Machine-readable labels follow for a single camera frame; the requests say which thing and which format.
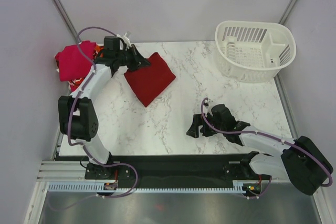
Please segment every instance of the metal frame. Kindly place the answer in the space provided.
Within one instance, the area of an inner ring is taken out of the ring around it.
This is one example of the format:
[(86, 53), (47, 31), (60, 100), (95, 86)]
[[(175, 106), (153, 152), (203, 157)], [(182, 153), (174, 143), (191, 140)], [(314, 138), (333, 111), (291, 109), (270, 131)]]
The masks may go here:
[[(76, 29), (71, 22), (71, 19), (67, 15), (62, 3), (60, 0), (52, 0), (55, 7), (60, 13), (60, 16), (64, 20), (67, 28), (72, 34), (73, 38), (76, 38), (77, 32)], [(293, 8), (295, 7), (298, 0), (290, 0), (287, 5), (279, 24), (284, 25), (288, 20), (289, 15), (291, 14)], [(297, 132), (297, 127), (295, 124), (295, 120), (293, 117), (293, 113), (290, 107), (290, 103), (286, 96), (285, 89), (281, 82), (281, 77), (277, 75), (275, 77), (275, 83), (279, 92), (279, 96), (281, 99), (282, 106), (285, 111), (285, 115), (289, 124), (289, 128), (291, 134), (294, 138), (299, 136)], [(58, 156), (60, 144), (62, 141), (62, 134), (59, 132), (55, 139), (55, 150), (51, 156), (51, 159), (54, 160), (55, 157)], [(73, 157), (73, 160), (78, 160), (78, 158), (82, 157)], [(78, 161), (45, 161), (42, 162), (37, 182), (34, 188), (33, 196), (31, 198), (29, 208), (27, 210), (26, 218), (24, 224), (38, 223), (40, 219), (40, 215), (42, 213), (43, 204), (46, 198), (47, 188), (49, 186), (49, 182), (57, 182), (57, 181), (67, 181), (67, 182), (92, 182), (88, 180), (84, 180), (85, 169), (81, 167)], [(328, 199), (328, 195), (324, 188), (319, 188), (317, 192), (314, 194), (314, 200), (318, 209), (318, 213), (320, 215), (321, 221), (323, 224), (336, 224), (335, 216), (333, 213), (333, 209), (331, 207), (330, 201)]]

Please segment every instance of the white marble surface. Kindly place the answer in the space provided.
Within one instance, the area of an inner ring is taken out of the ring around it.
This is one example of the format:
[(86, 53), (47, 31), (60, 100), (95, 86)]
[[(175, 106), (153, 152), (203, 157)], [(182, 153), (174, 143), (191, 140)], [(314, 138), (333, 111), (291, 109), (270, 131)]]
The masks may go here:
[[(200, 112), (204, 97), (224, 103), (237, 120), (274, 134), (290, 137), (273, 80), (249, 84), (222, 76), (211, 42), (159, 42), (136, 44), (146, 58), (158, 52), (176, 79), (147, 108), (136, 98), (120, 68), (94, 103), (98, 134), (112, 155), (164, 155), (245, 153), (250, 149), (228, 142), (217, 134), (194, 139), (186, 135), (193, 114)], [(84, 155), (63, 138), (61, 156)]]

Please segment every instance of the red cloth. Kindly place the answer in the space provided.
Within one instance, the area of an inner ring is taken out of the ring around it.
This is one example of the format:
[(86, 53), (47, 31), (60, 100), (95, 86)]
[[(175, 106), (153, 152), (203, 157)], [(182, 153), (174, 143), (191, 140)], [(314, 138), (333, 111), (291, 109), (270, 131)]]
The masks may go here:
[[(79, 46), (84, 54), (89, 56), (92, 60), (96, 43), (87, 40), (83, 41)], [(56, 54), (55, 59), (58, 61), (60, 81), (85, 78), (92, 66), (92, 64), (79, 52), (76, 45), (65, 47), (62, 52)]]
[(149, 67), (127, 71), (124, 75), (140, 102), (147, 107), (176, 78), (167, 63), (155, 52)]

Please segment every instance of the white laundry basket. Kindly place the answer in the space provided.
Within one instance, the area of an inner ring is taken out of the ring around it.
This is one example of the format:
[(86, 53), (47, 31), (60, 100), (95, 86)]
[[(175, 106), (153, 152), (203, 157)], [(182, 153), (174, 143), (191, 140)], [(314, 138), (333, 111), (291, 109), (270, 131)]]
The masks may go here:
[(291, 64), (296, 44), (280, 24), (225, 21), (216, 28), (219, 70), (241, 82), (265, 82)]

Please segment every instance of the white wall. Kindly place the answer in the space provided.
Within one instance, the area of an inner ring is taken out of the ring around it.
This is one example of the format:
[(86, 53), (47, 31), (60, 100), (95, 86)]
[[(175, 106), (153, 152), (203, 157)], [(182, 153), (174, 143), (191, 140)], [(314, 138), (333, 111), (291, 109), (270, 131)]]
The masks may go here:
[[(130, 31), (133, 42), (215, 40), (225, 20), (279, 22), (290, 0), (61, 0), (75, 28)], [(102, 42), (104, 33), (83, 39)]]
[(72, 38), (51, 0), (0, 0), (0, 222), (22, 223), (58, 125), (54, 55)]
[[(336, 1), (299, 0), (286, 26), (297, 56), (280, 74), (299, 134), (310, 137), (336, 169)], [(336, 183), (327, 192), (336, 211)]]

